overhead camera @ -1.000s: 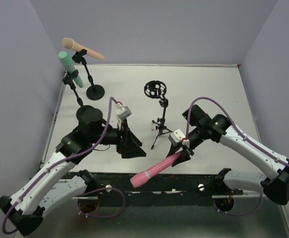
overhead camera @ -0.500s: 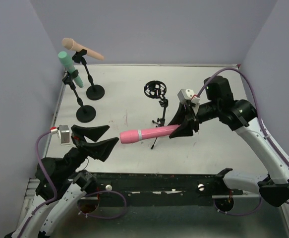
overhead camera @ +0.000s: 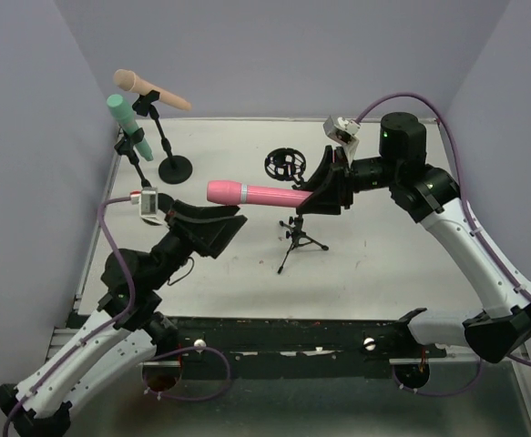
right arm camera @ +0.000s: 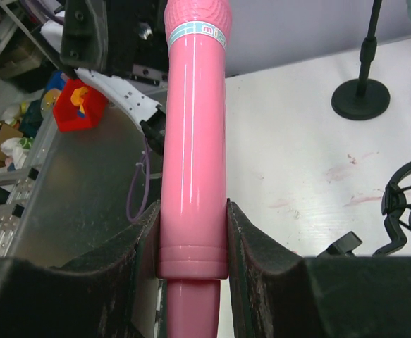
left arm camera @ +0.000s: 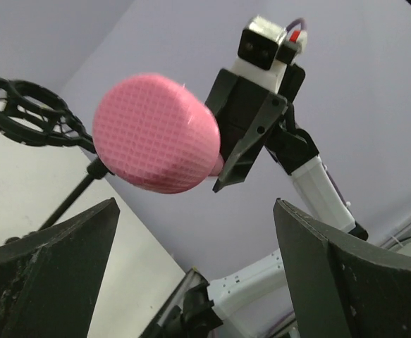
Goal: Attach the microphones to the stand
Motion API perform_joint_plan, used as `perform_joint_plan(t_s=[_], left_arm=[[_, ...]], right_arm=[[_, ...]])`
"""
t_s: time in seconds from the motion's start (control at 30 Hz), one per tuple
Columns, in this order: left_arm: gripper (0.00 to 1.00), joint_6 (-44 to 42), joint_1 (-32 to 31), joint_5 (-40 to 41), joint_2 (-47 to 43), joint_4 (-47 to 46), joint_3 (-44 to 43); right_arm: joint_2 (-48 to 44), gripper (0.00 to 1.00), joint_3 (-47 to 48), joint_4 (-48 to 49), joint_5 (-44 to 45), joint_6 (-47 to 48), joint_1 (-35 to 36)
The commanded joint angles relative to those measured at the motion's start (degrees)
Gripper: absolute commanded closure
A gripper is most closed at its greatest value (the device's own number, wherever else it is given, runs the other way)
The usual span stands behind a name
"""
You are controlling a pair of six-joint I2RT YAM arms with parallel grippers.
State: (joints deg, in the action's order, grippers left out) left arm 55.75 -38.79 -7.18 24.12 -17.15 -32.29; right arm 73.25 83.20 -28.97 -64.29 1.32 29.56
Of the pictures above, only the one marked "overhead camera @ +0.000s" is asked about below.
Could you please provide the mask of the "teal toy microphone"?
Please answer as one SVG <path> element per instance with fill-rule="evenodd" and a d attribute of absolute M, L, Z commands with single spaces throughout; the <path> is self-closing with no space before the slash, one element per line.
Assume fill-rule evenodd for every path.
<path fill-rule="evenodd" d="M 128 101 L 119 94 L 107 98 L 107 108 L 125 134 L 132 141 L 136 151 L 147 162 L 154 159 L 151 147 L 144 137 L 143 130 L 135 119 L 135 113 Z"/>

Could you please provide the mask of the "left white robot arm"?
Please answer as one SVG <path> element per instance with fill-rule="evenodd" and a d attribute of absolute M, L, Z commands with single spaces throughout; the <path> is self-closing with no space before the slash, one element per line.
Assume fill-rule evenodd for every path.
<path fill-rule="evenodd" d="M 158 290 L 192 254 L 217 258 L 246 223 L 235 206 L 177 201 L 168 231 L 150 251 L 114 247 L 102 282 L 107 293 L 76 334 L 40 369 L 0 386 L 2 434 L 62 436 L 72 420 L 123 372 L 177 348 L 177 329 L 158 312 Z"/>

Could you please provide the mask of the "beige toy microphone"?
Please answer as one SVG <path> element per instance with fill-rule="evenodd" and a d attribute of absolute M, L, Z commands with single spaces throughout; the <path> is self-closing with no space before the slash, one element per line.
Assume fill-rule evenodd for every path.
<path fill-rule="evenodd" d="M 151 84 L 132 70 L 118 69 L 113 75 L 113 82 L 123 91 L 142 96 L 151 91 L 157 91 L 159 92 L 159 101 L 161 103 L 183 111 L 191 110 L 191 104 L 185 98 L 177 96 L 160 86 Z"/>

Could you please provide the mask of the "black tripod microphone stand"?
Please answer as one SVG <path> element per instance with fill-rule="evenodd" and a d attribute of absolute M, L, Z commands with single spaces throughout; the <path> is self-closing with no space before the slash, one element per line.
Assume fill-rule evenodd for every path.
<path fill-rule="evenodd" d="M 300 188 L 304 183 L 303 173 L 306 169 L 306 158 L 297 149 L 290 147 L 280 147 L 272 150 L 264 160 L 266 174 L 275 180 L 283 182 L 293 182 L 293 188 Z M 329 247 L 316 239 L 311 238 L 303 230 L 303 216 L 290 216 L 288 222 L 279 221 L 279 225 L 286 229 L 285 237 L 291 241 L 285 253 L 283 261 L 278 267 L 277 274 L 281 275 L 287 258 L 290 253 L 298 248 L 311 244 L 318 246 L 321 250 L 328 251 Z"/>

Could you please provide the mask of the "pink toy microphone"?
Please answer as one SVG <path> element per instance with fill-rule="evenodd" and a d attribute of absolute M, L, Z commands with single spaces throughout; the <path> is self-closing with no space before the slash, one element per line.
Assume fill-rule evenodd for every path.
<path fill-rule="evenodd" d="M 247 185 L 230 180 L 212 180 L 207 184 L 207 201 L 223 205 L 243 204 L 297 208 L 311 192 Z"/>

